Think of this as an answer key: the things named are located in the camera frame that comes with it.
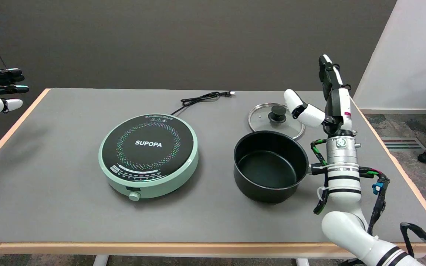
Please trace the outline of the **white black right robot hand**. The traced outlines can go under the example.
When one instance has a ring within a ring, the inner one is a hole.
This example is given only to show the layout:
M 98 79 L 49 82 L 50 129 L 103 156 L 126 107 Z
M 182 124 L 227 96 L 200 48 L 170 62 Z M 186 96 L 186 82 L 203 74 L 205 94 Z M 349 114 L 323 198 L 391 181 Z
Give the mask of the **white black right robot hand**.
M 328 137 L 355 136 L 352 129 L 350 85 L 344 84 L 340 74 L 340 66 L 326 54 L 318 59 L 318 77 L 322 83 L 326 101 L 325 110 L 304 102 L 293 90 L 284 92 L 286 106 L 293 119 L 305 126 L 320 127 Z

